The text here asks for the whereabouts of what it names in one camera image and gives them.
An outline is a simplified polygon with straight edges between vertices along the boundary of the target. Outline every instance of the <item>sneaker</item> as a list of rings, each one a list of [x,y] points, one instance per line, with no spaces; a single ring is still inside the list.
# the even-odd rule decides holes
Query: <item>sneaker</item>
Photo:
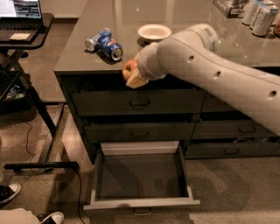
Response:
[[[62,224],[64,215],[61,212],[51,213],[42,220],[42,224]]]
[[[20,184],[12,184],[8,186],[0,185],[0,204],[13,200],[20,192]]]

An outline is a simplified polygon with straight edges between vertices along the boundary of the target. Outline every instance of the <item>bowl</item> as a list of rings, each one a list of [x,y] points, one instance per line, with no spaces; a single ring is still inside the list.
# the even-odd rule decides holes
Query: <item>bowl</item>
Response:
[[[138,34],[147,42],[152,42],[166,39],[172,34],[172,31],[162,24],[146,24],[139,28]]]

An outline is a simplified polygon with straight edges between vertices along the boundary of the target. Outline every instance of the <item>person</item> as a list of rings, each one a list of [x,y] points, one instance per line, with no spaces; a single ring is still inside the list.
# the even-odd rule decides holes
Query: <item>person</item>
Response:
[[[6,204],[19,194],[21,185],[19,183],[3,184],[4,168],[1,163],[1,149],[2,138],[0,137],[0,204]],[[0,224],[62,224],[64,221],[64,214],[61,212],[41,215],[40,217],[41,219],[23,208],[0,210]]]

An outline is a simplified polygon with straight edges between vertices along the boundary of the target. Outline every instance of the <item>floor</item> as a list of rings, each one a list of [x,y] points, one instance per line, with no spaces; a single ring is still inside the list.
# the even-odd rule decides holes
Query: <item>floor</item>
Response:
[[[44,102],[64,101],[53,69],[73,29],[74,23],[55,23],[45,45],[29,51],[29,57],[20,60]],[[51,116],[55,109],[55,105],[48,106]],[[2,164],[38,161],[47,133],[46,125],[34,108],[0,115]],[[280,157],[186,160],[189,183],[195,199],[200,200],[199,206],[149,216],[119,213],[93,217],[83,212],[82,205],[88,203],[95,167],[65,106],[50,161],[69,160],[80,165],[81,185],[79,175],[68,169],[48,173],[37,169],[19,173],[5,170],[4,181],[20,183],[22,191],[0,209],[22,207],[36,215],[60,210],[66,217],[64,223],[82,223],[78,213],[81,189],[79,211],[87,224],[280,223]]]

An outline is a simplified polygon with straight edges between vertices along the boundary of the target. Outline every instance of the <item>white robotic arm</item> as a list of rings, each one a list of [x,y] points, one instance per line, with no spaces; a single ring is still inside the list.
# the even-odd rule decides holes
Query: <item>white robotic arm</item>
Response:
[[[146,46],[136,59],[138,74],[188,81],[280,136],[280,77],[223,59],[214,54],[217,44],[214,29],[197,24]]]

